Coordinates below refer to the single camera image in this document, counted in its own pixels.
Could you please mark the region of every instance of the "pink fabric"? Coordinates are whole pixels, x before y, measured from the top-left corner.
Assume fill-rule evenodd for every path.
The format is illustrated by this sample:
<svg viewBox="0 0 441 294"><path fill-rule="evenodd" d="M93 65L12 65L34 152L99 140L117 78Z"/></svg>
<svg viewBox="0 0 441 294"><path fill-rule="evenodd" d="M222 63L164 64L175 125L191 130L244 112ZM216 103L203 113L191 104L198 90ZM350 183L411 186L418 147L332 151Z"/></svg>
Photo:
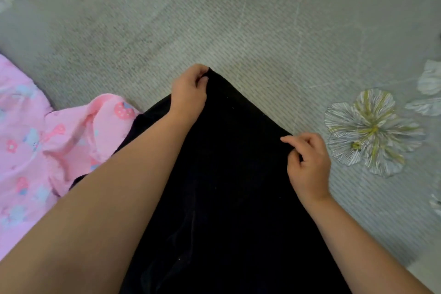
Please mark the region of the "pink fabric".
<svg viewBox="0 0 441 294"><path fill-rule="evenodd" d="M33 81L0 55L0 260L77 177L113 154L137 114L113 94L52 111Z"/></svg>

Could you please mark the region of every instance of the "forearm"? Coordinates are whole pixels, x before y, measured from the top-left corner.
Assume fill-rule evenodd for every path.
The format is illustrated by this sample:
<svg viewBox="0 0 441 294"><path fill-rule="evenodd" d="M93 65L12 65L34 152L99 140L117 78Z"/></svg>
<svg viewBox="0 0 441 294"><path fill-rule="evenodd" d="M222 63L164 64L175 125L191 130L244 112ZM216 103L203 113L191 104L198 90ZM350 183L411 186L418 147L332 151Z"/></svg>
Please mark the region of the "forearm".
<svg viewBox="0 0 441 294"><path fill-rule="evenodd" d="M85 177L0 263L5 292L117 292L190 127L167 114Z"/></svg>
<svg viewBox="0 0 441 294"><path fill-rule="evenodd" d="M334 199L307 210L354 294L431 293Z"/></svg>

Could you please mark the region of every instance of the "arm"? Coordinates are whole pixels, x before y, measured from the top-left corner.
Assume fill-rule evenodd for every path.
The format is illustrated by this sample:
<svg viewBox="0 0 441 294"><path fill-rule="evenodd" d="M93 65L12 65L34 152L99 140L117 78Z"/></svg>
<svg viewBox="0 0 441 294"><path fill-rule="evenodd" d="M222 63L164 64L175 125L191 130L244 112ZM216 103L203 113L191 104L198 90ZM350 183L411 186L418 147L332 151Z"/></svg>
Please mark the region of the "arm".
<svg viewBox="0 0 441 294"><path fill-rule="evenodd" d="M320 135L304 133L281 140L296 149L288 156L291 184L322 233L351 291L431 293L332 198L328 188L331 161Z"/></svg>
<svg viewBox="0 0 441 294"><path fill-rule="evenodd" d="M205 105L207 70L195 65L178 78L169 113L85 177L14 247L0 263L2 292L118 293Z"/></svg>

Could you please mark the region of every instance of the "black fabric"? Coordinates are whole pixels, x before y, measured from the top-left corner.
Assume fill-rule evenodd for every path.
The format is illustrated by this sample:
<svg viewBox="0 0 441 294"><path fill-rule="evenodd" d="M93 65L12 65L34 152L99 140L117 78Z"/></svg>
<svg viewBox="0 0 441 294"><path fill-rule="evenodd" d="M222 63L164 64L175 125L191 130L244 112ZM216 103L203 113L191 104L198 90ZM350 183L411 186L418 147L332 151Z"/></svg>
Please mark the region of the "black fabric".
<svg viewBox="0 0 441 294"><path fill-rule="evenodd" d="M286 173L289 133L224 78L185 139L121 293L350 292ZM119 148L164 116L139 115Z"/></svg>

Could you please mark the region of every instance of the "black garment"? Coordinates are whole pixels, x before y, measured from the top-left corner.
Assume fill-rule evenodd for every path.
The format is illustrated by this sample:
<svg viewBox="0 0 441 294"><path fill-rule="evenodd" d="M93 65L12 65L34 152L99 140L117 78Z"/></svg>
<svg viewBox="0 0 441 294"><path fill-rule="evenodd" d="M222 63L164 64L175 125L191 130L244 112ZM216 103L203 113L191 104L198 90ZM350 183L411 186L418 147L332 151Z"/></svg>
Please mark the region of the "black garment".
<svg viewBox="0 0 441 294"><path fill-rule="evenodd" d="M286 173L288 135L208 72L206 106L185 139L121 293L350 292ZM119 148L164 116L139 115Z"/></svg>

